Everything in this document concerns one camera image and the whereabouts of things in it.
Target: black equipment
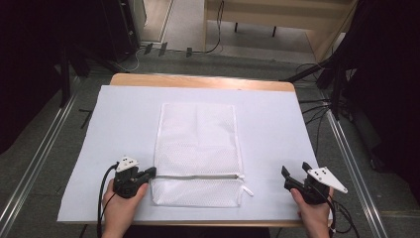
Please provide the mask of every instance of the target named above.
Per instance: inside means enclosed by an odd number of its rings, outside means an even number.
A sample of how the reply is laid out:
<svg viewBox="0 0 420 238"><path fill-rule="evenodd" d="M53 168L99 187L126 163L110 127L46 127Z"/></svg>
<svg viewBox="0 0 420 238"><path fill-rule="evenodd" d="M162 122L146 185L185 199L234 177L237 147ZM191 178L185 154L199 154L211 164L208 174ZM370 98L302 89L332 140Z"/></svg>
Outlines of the black equipment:
<svg viewBox="0 0 420 238"><path fill-rule="evenodd" d="M302 165L302 169L306 173L308 173L309 170L312 170L312 168L305 162ZM304 184L302 184L300 181L290 176L290 173L285 166L282 167L281 174L286 179L284 182L284 188L287 190L291 190L292 188L298 189L306 203L315 205L327 202L330 192L329 186L317 181L310 175L307 176Z"/></svg>
<svg viewBox="0 0 420 238"><path fill-rule="evenodd" d="M138 172L139 168L132 167L122 172L115 172L113 190L119 196L130 198L137 194L139 187L149 179L157 175L157 169L151 167L143 172Z"/></svg>

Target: metal rail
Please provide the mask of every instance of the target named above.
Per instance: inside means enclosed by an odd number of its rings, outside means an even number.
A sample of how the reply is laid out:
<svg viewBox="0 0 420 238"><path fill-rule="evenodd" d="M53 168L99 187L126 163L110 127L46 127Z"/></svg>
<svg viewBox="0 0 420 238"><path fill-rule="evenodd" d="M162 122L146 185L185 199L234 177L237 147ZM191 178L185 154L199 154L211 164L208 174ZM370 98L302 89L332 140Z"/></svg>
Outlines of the metal rail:
<svg viewBox="0 0 420 238"><path fill-rule="evenodd" d="M43 168L53 143L55 142L55 139L74 104L77 91L81 84L80 78L76 77L72 83L73 93L71 97L62 108L58 109L58 112L56 113L46 135L41 141L40 146L35 152L31 163L28 165L28 168L22 176L15 191L10 196L0 217L0 238L6 238L9 234L9 231L12 228L12 225L15 222L15 219L18 216L26 198L28 197L38 174Z"/></svg>

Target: gray floor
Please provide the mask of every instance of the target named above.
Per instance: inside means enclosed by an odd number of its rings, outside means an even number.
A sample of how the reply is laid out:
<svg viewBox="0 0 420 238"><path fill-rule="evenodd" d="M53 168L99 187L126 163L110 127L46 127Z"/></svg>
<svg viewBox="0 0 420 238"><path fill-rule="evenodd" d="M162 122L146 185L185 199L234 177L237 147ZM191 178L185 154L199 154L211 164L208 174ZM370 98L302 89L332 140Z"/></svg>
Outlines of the gray floor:
<svg viewBox="0 0 420 238"><path fill-rule="evenodd" d="M246 77L263 80L278 80L295 74L299 66L296 63L278 62L275 60L239 59L221 56L194 55L186 58L183 53L167 52L158 57L158 50L149 55L139 54L141 66L136 72L178 73L193 75L216 75ZM127 64L135 64L135 59ZM56 222L60 200L70 177L72 168L80 152L86 128L80 129L86 113L79 109L94 109L100 85L108 84L112 74L100 66L94 69L88 78L82 78L71 111L59 132L47 160L35 180L19 215L12 226L8 237L75 237L82 225L68 225ZM295 83L299 99L318 99L319 90L310 82L314 77ZM59 93L44 110L26 128L14 146L0 157L1 203L6 203L17 186L35 154L38 145L47 132L59 105ZM302 110L317 104L302 104ZM306 120L312 115L305 114ZM318 124L315 121L308 125L308 134L316 148ZM407 184L394 174L379 174L368 164L368 154L355 127L345 118L341 124L363 173L370 194L377 209L382 214L389 237L416 237L416 228L420 225L419 206L412 197ZM355 192L353 182L344 163L340 148L327 118L322 120L319 129L317 158L320 166L328 166L349 189L348 194L336 192L336 199L351 212L361 237L373 237L365 212ZM339 216L339 229L346 229L348 224ZM94 237L95 230L89 226L84 237ZM271 229L274 236L276 228ZM351 231L337 237L355 237ZM305 237L302 228L283 228L279 237Z"/></svg>

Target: zipper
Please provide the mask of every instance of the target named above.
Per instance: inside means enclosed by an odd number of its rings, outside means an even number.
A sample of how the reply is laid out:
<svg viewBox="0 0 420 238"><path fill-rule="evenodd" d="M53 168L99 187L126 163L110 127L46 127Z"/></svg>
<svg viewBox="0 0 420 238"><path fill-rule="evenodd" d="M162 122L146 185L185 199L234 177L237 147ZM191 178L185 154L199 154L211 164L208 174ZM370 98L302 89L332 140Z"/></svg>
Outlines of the zipper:
<svg viewBox="0 0 420 238"><path fill-rule="evenodd" d="M156 176L155 179L244 179L244 175L218 175L218 176Z"/></svg>

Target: finger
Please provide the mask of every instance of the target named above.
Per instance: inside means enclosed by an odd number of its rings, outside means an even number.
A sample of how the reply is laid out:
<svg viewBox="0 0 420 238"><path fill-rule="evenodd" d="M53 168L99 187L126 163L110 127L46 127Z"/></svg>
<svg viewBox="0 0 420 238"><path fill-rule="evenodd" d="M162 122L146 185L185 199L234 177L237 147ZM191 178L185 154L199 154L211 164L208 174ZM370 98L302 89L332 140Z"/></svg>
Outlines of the finger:
<svg viewBox="0 0 420 238"><path fill-rule="evenodd" d="M108 181L108 186L107 186L107 188L106 188L106 191L112 191L112 190L113 190L113 187L114 187L114 179L113 179L113 178L111 178L111 179Z"/></svg>
<svg viewBox="0 0 420 238"><path fill-rule="evenodd" d="M135 196L137 201L140 201L143 199L143 197L146 195L146 192L148 191L148 187L149 184L148 183L143 183L140 187L139 190L137 191L137 194Z"/></svg>
<svg viewBox="0 0 420 238"><path fill-rule="evenodd" d="M291 196L293 197L294 201L297 203L297 205L300 206L300 204L302 204L303 202L305 202L305 200L303 199L302 194L300 194L300 191L296 188L292 188L290 190L291 192Z"/></svg>
<svg viewBox="0 0 420 238"><path fill-rule="evenodd" d="M333 199L333 195L334 195L334 189L332 187L330 187L330 192L329 192L329 196L328 196L328 199L330 201Z"/></svg>

